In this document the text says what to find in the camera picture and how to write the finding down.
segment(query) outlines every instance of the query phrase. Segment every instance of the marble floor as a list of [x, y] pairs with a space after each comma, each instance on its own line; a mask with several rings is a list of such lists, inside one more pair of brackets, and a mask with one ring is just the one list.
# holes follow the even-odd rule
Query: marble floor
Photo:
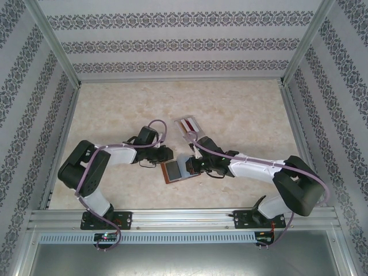
[[[276, 80], [105, 83], [82, 85], [63, 162], [81, 140], [116, 144], [156, 118], [168, 125], [165, 144], [174, 157], [191, 154], [174, 124], [185, 115], [194, 116], [224, 151], [266, 159], [298, 154]], [[159, 123], [152, 126], [163, 131]], [[138, 164], [108, 168], [100, 187], [116, 209], [251, 207], [276, 192], [273, 185], [249, 178], [207, 175], [167, 185], [159, 166]], [[50, 209], [83, 207], [58, 180]]]

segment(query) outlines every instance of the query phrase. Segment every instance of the purple cable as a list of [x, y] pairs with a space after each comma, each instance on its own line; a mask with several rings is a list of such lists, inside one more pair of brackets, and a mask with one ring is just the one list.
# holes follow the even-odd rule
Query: purple cable
[[[194, 134], [195, 135], [195, 139], [192, 139], [190, 137], [191, 134]], [[273, 167], [279, 167], [279, 168], [285, 168], [287, 170], [290, 170], [290, 171], [295, 171], [297, 173], [300, 173], [300, 174], [304, 174], [306, 175], [307, 177], [310, 177], [312, 179], [314, 179], [315, 181], [317, 181], [319, 184], [322, 185], [322, 187], [324, 188], [325, 190], [325, 197], [323, 199], [322, 202], [320, 203], [317, 203], [316, 206], [319, 206], [319, 205], [322, 205], [323, 203], [326, 203], [328, 200], [329, 200], [329, 197], [330, 197], [330, 192], [329, 192], [329, 188], [327, 187], [327, 185], [318, 177], [316, 177], [315, 175], [313, 174], [310, 174], [309, 172], [307, 171], [303, 171], [303, 170], [300, 170], [299, 168], [293, 168], [293, 167], [290, 167], [290, 166], [287, 166], [287, 165], [282, 165], [282, 164], [276, 164], [276, 163], [273, 163], [273, 162], [268, 162], [268, 161], [264, 161], [264, 160], [258, 160], [258, 159], [254, 159], [254, 158], [241, 158], [241, 157], [235, 157], [235, 156], [230, 156], [230, 155], [226, 155], [226, 154], [220, 154], [218, 152], [215, 152], [215, 151], [211, 151], [201, 145], [199, 145], [196, 141], [198, 139], [198, 135], [195, 131], [188, 131], [187, 133], [187, 137], [189, 138], [189, 140], [191, 140], [191, 142], [198, 148], [210, 153], [210, 154], [214, 154], [214, 155], [217, 155], [217, 156], [220, 156], [220, 157], [224, 157], [224, 158], [228, 158], [228, 159], [234, 159], [234, 160], [239, 160], [239, 161], [249, 161], [249, 162], [254, 162], [254, 163], [259, 163], [259, 164], [263, 164], [263, 165], [268, 165], [268, 166], [273, 166]], [[287, 224], [287, 226], [285, 227], [285, 229], [282, 231], [282, 233], [280, 234], [279, 238], [273, 243], [275, 244], [276, 242], [278, 242], [279, 240], [281, 240], [281, 238], [284, 236], [285, 232], [288, 230], [288, 228], [290, 227], [291, 223], [292, 223], [292, 220], [294, 218], [294, 212], [292, 212], [292, 216], [290, 217], [290, 220]]]
[[[105, 148], [121, 148], [121, 147], [127, 147], [127, 148], [150, 148], [150, 147], [154, 147], [155, 145], [157, 145], [159, 143], [163, 143], [165, 141], [165, 139], [166, 139], [167, 125], [162, 120], [153, 120], [153, 121], [151, 121], [148, 124], [148, 127], [150, 127], [154, 122], [161, 122], [164, 125], [164, 127], [165, 127], [165, 131], [162, 134], [161, 139], [159, 139], [158, 141], [156, 141], [156, 142], [154, 142], [153, 144], [150, 144], [150, 145], [127, 145], [127, 144], [122, 143], [122, 144], [103, 145], [103, 146], [97, 148], [95, 150], [95, 152], [93, 152], [93, 154], [91, 156], [91, 159], [89, 160], [88, 165], [87, 165], [87, 167], [86, 167], [86, 169], [85, 169], [85, 171], [84, 171], [84, 173], [83, 173], [83, 175], [82, 175], [82, 177], [81, 177], [81, 179], [80, 179], [80, 181], [78, 183], [78, 186], [76, 187], [76, 190], [75, 190], [75, 193], [74, 194], [77, 197], [77, 199], [79, 200], [79, 202], [87, 209], [87, 211], [89, 211], [91, 214], [93, 214], [98, 219], [100, 219], [100, 220], [102, 220], [102, 221], [110, 224], [111, 226], [115, 227], [116, 230], [117, 230], [117, 232], [118, 232], [118, 236], [119, 237], [118, 237], [117, 241], [112, 246], [110, 246], [109, 248], [103, 249], [103, 251], [109, 251], [109, 250], [113, 249], [114, 247], [117, 247], [117, 245], [119, 244], [119, 242], [121, 241], [121, 238], [122, 238], [120, 228], [115, 223], [112, 223], [111, 221], [109, 221], [109, 220], [105, 219], [104, 217], [100, 216], [99, 214], [97, 214], [95, 211], [91, 210], [89, 208], [88, 204], [85, 203], [84, 200], [81, 198], [81, 195], [79, 194], [79, 191], [81, 190], [81, 188], [83, 186], [83, 183], [86, 180], [87, 174], [88, 174], [88, 172], [89, 172], [89, 170], [91, 168], [92, 162], [95, 159], [95, 157], [96, 157], [96, 155], [97, 155], [97, 153], [99, 151], [102, 151]], [[96, 247], [97, 247], [97, 250], [100, 250], [101, 248], [98, 247], [98, 243], [99, 243], [99, 241], [97, 241]]]

